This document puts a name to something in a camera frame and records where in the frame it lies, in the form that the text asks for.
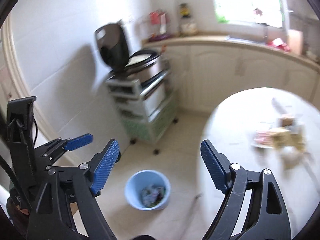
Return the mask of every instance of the blue trash can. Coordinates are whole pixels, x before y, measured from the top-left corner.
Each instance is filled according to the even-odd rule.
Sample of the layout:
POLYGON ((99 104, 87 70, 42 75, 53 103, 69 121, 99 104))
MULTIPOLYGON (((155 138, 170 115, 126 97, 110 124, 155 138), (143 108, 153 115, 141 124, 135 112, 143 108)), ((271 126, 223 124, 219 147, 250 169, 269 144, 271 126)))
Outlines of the blue trash can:
POLYGON ((139 210, 164 209, 169 203, 170 192, 171 186, 167 177, 162 173, 153 170, 139 171, 136 174, 132 175, 131 178, 127 181, 124 189, 124 195, 129 205, 139 210), (165 193, 164 198, 158 205, 151 208, 146 208, 142 203, 141 191, 149 185, 164 187, 165 193))

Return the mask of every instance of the kitchen counter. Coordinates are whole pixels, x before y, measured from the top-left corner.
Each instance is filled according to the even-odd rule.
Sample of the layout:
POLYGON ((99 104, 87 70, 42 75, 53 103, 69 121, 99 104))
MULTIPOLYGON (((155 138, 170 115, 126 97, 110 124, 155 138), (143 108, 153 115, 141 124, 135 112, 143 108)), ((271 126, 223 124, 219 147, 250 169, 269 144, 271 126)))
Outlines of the kitchen counter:
POLYGON ((277 56, 281 56, 290 60, 294 60, 300 64, 309 67, 320 74, 320 65, 313 62, 312 60, 304 57, 298 56, 293 53, 284 52, 280 49, 275 49, 270 46, 264 45, 262 43, 254 41, 246 41, 241 39, 231 39, 228 40, 227 35, 197 35, 190 37, 174 37, 163 41, 155 42, 142 42, 144 48, 153 48, 163 45, 168 46, 186 46, 186 45, 219 45, 233 48, 244 48, 251 49, 255 51, 261 51, 277 56))

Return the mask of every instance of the trash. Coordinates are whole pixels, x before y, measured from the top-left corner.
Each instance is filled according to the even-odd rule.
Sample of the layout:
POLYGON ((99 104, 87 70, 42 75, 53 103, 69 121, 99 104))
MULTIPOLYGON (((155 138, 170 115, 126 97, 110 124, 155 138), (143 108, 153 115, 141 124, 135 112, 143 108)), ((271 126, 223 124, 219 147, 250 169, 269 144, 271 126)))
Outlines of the trash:
POLYGON ((164 187, 149 185, 141 191, 142 203, 146 208, 152 208, 162 201, 164 194, 164 187))

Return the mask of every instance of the floor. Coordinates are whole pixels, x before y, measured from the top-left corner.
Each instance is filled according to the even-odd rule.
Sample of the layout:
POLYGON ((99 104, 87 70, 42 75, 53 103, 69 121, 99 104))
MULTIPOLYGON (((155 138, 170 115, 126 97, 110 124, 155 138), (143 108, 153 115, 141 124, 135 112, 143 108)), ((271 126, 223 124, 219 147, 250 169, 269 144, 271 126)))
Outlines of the floor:
MULTIPOLYGON (((123 153, 97 197, 98 204, 118 240, 150 235, 157 240, 202 239, 207 231, 199 209, 200 193, 196 185, 196 168, 201 134, 207 118, 179 114, 159 141, 159 155, 153 146, 137 142, 123 153), (139 211, 124 197, 124 187, 137 171, 162 172, 171 183, 169 205, 160 211, 139 211)), ((78 231, 86 235, 79 212, 74 215, 78 231)))

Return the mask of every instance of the round white table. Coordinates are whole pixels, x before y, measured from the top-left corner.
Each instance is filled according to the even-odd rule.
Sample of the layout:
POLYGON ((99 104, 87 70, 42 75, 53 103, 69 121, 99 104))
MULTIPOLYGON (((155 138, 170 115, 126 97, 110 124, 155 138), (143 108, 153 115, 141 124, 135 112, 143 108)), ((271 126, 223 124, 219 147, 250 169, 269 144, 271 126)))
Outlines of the round white table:
MULTIPOLYGON (((202 140, 209 139, 219 153, 231 163, 239 163, 246 170, 273 172, 289 214, 292 238, 304 227, 320 202, 320 112, 310 103, 287 91, 257 88, 236 93, 224 100, 210 116, 202 140), (255 131, 262 123, 275 126, 281 116, 272 99, 299 122, 304 123, 308 157, 287 170, 274 149, 258 150, 251 145, 255 131)), ((207 228, 217 214, 224 195, 217 190, 199 155, 198 185, 203 193, 201 202, 207 228)), ((233 235, 240 233, 247 214, 250 192, 233 235)))

